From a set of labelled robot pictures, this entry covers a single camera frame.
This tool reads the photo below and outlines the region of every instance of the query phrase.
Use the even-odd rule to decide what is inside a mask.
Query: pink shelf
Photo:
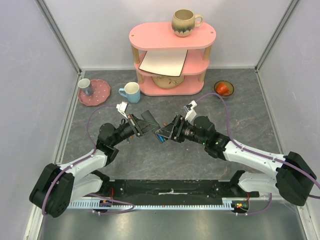
[[[140,53],[140,59],[144,59],[146,52]],[[209,61],[204,61],[204,52],[198,49],[188,50],[186,55],[186,59],[183,65],[181,75],[197,75],[203,73],[209,66]],[[135,63],[135,69],[144,76],[156,76],[157,74],[153,74],[147,71],[142,71],[139,69],[140,63]]]
[[[170,96],[170,95],[193,95],[197,94],[204,87],[204,82],[198,81],[199,75],[188,75],[184,81],[170,89],[158,87],[151,76],[143,76],[144,82],[140,85],[140,91],[148,96]]]
[[[175,35],[171,22],[148,22],[133,28],[131,44],[139,50],[204,49],[214,43],[215,29],[207,23],[195,27],[187,37]]]

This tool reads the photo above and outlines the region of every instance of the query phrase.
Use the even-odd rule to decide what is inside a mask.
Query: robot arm
[[[142,137],[150,131],[155,132],[160,129],[150,111],[143,112],[141,114],[142,119],[139,119],[133,114],[125,114],[127,106],[126,102],[117,105],[118,111],[126,117],[126,123],[121,124],[118,128],[115,128],[111,123],[105,123],[100,127],[94,154],[91,151],[72,162],[60,166],[53,163],[48,164],[42,171],[29,196],[30,202],[42,208],[51,183],[62,170],[69,166],[71,168],[63,173],[49,195],[45,206],[47,214],[56,218],[66,210],[70,202],[105,188],[106,186],[104,185],[108,184],[110,179],[97,171],[97,169],[112,163],[119,152],[115,145],[130,136]],[[86,157],[89,158],[73,165],[73,163]]]
[[[195,118],[196,105],[195,101],[192,101],[184,107],[187,112],[186,118],[176,115],[170,124],[155,132],[161,137],[162,142],[172,140],[182,143],[187,139],[203,145],[204,150],[213,158],[237,162],[262,172],[241,173],[238,186],[245,192],[280,194],[285,200],[297,206],[303,206],[306,203],[314,183],[293,168],[274,161],[278,159],[293,164],[316,179],[316,175],[299,154],[270,153],[236,141],[240,148],[228,136],[217,132],[215,125],[207,116]]]

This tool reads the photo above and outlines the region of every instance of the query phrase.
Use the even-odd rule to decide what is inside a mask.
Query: rounded shelf top
[[[139,50],[168,49],[203,49],[209,47],[216,39],[216,30],[203,23],[195,27],[186,37],[175,35],[171,22],[148,22],[134,27],[129,39]]]

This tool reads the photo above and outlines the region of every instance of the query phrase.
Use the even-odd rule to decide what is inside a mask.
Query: cup
[[[136,82],[129,82],[124,88],[119,89],[119,94],[127,98],[130,103],[137,104],[140,100],[140,86]]]
[[[94,93],[91,82],[88,78],[83,78],[78,82],[78,87],[85,93],[85,95],[90,96]]]
[[[225,96],[229,96],[230,95],[230,90],[227,87],[227,85],[225,85],[223,82],[221,82],[217,87],[216,87],[216,92],[220,95],[225,95]]]
[[[201,18],[199,23],[196,23],[196,18]],[[186,37],[191,34],[195,27],[199,27],[204,23],[204,18],[200,14],[194,14],[191,10],[180,9],[173,15],[171,26],[175,35]]]

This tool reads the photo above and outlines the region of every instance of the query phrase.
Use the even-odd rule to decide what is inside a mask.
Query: bowl
[[[154,83],[162,89],[172,89],[181,84],[185,76],[152,76]]]
[[[226,86],[227,86],[227,88],[229,89],[229,91],[230,91],[230,94],[229,95],[220,95],[218,92],[217,92],[217,87],[219,86],[219,84],[220,83],[224,83]],[[217,93],[217,94],[219,94],[223,99],[226,99],[226,98],[228,98],[228,97],[230,97],[232,94],[234,94],[234,91],[235,91],[235,87],[232,85],[232,83],[231,82],[228,82],[228,81],[217,81],[215,84],[214,84],[214,91],[215,91],[215,93]]]

